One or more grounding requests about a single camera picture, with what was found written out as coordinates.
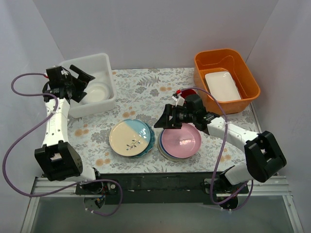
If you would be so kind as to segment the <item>white deep round plate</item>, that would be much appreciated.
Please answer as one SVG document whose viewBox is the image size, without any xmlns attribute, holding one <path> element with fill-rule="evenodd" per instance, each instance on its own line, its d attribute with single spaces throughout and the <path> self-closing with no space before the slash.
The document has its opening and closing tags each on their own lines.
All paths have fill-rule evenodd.
<svg viewBox="0 0 311 233">
<path fill-rule="evenodd" d="M 81 100 L 83 104 L 108 100 L 111 96 L 110 87 L 102 82 L 90 83 L 85 91 L 87 95 Z"/>
</svg>

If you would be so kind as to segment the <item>teal scalloped plate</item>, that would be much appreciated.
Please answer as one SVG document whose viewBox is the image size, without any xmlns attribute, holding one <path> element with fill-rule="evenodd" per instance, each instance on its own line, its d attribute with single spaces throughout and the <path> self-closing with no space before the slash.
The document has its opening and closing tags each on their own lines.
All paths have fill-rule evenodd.
<svg viewBox="0 0 311 233">
<path fill-rule="evenodd" d="M 147 148 L 146 148 L 143 152 L 139 153 L 138 155 L 133 156 L 132 158 L 141 158 L 141 157 L 143 157 L 144 155 L 146 155 L 148 152 L 150 152 L 150 151 L 152 150 L 152 148 L 154 147 L 154 144 L 155 144 L 155 141 L 156 141 L 155 132 L 154 132 L 154 130 L 149 126 L 149 124 L 146 123 L 146 125 L 147 125 L 147 127 L 148 127 L 148 129 L 149 129 L 149 131 L 150 131 L 150 136 L 151 136 L 150 141 L 149 141 L 149 144 L 148 144 Z"/>
</svg>

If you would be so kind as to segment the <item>cream blue leaf plate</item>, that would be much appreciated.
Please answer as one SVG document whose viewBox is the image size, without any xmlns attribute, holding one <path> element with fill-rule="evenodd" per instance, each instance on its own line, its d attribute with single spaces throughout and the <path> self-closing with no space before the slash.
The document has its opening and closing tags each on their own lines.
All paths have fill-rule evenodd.
<svg viewBox="0 0 311 233">
<path fill-rule="evenodd" d="M 136 156 L 149 145 L 150 131 L 146 123 L 136 119 L 126 119 L 112 128 L 109 134 L 109 144 L 112 150 L 121 156 Z"/>
</svg>

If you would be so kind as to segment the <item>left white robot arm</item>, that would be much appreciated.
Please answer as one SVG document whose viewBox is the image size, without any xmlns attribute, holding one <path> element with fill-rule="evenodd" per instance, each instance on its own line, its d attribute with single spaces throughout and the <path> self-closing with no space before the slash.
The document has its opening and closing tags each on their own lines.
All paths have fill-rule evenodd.
<svg viewBox="0 0 311 233">
<path fill-rule="evenodd" d="M 75 65 L 70 65 L 69 69 L 51 67 L 46 73 L 49 80 L 42 94 L 49 119 L 42 146 L 35 150 L 35 158 L 49 181 L 87 182 L 87 189 L 92 194 L 99 194 L 104 187 L 99 172 L 83 166 L 80 155 L 68 139 L 70 101 L 80 102 L 87 95 L 85 89 L 94 77 Z"/>
</svg>

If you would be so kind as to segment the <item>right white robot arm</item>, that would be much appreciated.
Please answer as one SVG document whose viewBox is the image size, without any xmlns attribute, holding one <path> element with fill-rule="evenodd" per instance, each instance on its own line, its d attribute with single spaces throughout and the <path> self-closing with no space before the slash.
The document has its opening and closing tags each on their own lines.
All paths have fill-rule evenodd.
<svg viewBox="0 0 311 233">
<path fill-rule="evenodd" d="M 252 180 L 264 183 L 287 164 L 271 132 L 252 132 L 227 123 L 218 114 L 208 112 L 197 94 L 187 96 L 182 105 L 166 104 L 154 127 L 180 129 L 184 123 L 192 123 L 199 131 L 222 138 L 245 154 L 245 163 L 226 169 L 218 179 L 211 179 L 210 191 L 231 193 L 241 183 Z"/>
</svg>

